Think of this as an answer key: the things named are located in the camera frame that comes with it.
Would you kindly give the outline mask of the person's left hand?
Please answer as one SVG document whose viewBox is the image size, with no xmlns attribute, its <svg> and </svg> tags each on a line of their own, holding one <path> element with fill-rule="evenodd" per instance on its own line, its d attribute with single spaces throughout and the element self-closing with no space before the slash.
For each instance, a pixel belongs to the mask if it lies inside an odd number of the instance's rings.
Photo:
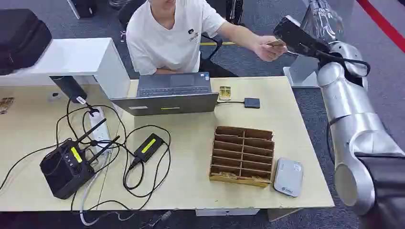
<svg viewBox="0 0 405 229">
<path fill-rule="evenodd" d="M 287 47 L 282 42 L 277 42 L 274 36 L 257 36 L 253 52 L 263 61 L 272 62 L 287 52 Z"/>
</svg>

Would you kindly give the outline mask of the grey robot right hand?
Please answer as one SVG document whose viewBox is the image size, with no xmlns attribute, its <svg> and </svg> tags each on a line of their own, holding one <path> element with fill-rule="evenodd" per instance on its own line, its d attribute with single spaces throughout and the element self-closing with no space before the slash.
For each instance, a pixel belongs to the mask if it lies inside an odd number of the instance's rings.
<svg viewBox="0 0 405 229">
<path fill-rule="evenodd" d="M 329 45 L 302 30 L 299 22 L 290 15 L 280 20 L 273 34 L 286 44 L 289 51 L 300 55 L 317 58 L 319 52 L 330 52 Z"/>
</svg>

